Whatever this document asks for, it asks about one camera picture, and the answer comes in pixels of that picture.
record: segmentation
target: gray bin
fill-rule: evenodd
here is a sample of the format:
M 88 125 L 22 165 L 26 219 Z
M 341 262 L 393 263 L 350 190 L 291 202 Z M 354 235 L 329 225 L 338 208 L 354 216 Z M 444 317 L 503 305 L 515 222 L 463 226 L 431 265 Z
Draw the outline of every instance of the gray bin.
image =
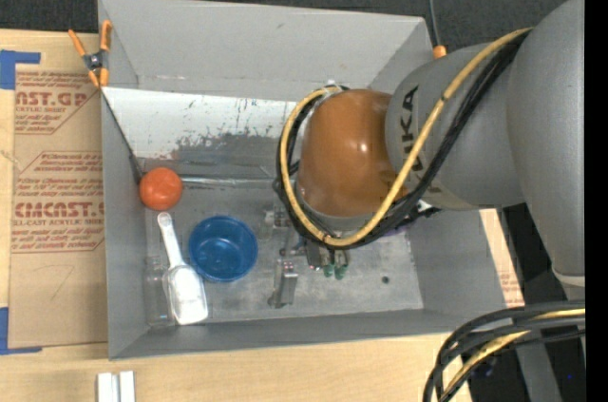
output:
M 267 302 L 295 236 L 267 221 L 285 118 L 330 81 L 392 92 L 432 59 L 422 19 L 183 0 L 99 0 L 99 18 L 114 27 L 102 103 L 111 359 L 444 333 L 504 306 L 478 212 L 444 212 L 352 250 L 341 280 L 294 258 L 294 304 Z M 170 210 L 186 259 L 190 233 L 216 214 L 257 236 L 252 272 L 205 282 L 204 324 L 145 324 L 144 259 L 162 244 L 136 171 L 158 165 L 203 178 Z

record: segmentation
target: white scoop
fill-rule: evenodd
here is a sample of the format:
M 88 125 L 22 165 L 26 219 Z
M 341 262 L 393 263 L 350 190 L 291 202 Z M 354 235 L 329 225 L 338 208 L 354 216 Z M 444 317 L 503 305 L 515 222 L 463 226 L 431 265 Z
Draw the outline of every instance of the white scoop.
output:
M 196 270 L 183 261 L 171 215 L 160 213 L 158 222 L 169 257 L 169 269 L 162 277 L 162 281 L 173 316 L 179 324 L 203 321 L 209 313 L 202 279 Z

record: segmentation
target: blue tape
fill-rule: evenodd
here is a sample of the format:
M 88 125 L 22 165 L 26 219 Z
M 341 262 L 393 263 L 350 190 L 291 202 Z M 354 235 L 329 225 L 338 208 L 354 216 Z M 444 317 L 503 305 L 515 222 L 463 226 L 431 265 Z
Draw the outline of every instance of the blue tape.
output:
M 40 52 L 0 50 L 0 89 L 15 89 L 17 64 L 40 64 Z
M 7 346 L 7 336 L 9 334 L 9 308 L 0 308 L 0 355 L 2 354 L 19 354 L 19 353 L 36 353 L 42 348 L 20 348 L 17 350 L 9 350 Z

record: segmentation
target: green connector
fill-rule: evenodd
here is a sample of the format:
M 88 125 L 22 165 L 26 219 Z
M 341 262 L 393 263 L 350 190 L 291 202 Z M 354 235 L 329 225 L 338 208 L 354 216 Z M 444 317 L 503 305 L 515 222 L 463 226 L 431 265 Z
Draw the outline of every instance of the green connector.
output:
M 335 269 L 335 278 L 341 280 L 346 275 L 346 271 L 349 269 L 348 265 L 342 265 L 341 267 L 336 267 Z
M 325 277 L 331 277 L 333 275 L 333 263 L 329 263 L 323 267 L 323 274 L 325 274 Z

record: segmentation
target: cardboard sheet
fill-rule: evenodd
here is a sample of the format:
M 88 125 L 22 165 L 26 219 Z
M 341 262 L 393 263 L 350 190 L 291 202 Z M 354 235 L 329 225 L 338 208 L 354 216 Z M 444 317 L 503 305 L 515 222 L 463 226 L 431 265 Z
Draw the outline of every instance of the cardboard sheet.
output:
M 96 51 L 96 35 L 84 37 Z M 9 347 L 107 340 L 100 92 L 66 33 L 0 32 L 17 65 Z

